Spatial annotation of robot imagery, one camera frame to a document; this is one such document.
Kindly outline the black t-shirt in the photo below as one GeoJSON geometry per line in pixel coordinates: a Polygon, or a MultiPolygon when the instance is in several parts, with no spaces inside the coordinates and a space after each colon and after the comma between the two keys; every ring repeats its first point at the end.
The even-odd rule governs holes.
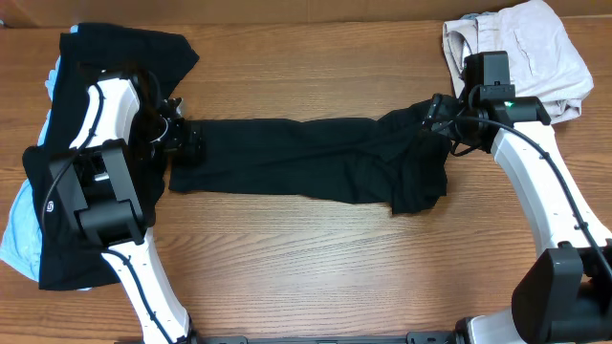
{"type": "Polygon", "coordinates": [[[447,193],[450,150],[449,139],[422,128],[429,106],[379,119],[200,120],[201,159],[173,162],[169,188],[388,204],[395,214],[427,210],[447,193]]]}

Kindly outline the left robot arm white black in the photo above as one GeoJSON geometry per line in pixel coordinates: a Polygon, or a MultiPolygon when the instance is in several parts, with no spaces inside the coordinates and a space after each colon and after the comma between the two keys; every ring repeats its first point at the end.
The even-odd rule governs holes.
{"type": "Polygon", "coordinates": [[[195,163],[203,132],[166,98],[150,71],[101,70],[87,88],[89,104],[67,152],[49,163],[56,195],[80,248],[118,276],[145,343],[197,343],[191,317],[170,286],[156,249],[155,202],[142,168],[173,157],[195,163]]]}

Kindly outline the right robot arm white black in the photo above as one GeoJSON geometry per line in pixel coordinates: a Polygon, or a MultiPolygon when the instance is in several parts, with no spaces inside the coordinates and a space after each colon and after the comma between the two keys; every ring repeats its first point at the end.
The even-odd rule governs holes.
{"type": "Polygon", "coordinates": [[[531,227],[537,259],[511,305],[467,317],[419,342],[592,343],[611,337],[611,232],[592,212],[559,153],[538,97],[518,97],[506,52],[464,60],[466,89],[451,111],[435,95],[427,131],[482,150],[504,170],[531,227]]]}

